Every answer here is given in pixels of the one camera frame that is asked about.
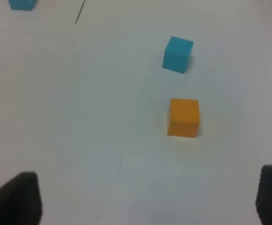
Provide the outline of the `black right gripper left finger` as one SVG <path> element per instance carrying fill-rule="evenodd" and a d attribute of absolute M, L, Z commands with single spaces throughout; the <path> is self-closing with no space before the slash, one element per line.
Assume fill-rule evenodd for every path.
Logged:
<path fill-rule="evenodd" d="M 38 176 L 22 172 L 0 187 L 0 225 L 38 225 L 42 201 Z"/>

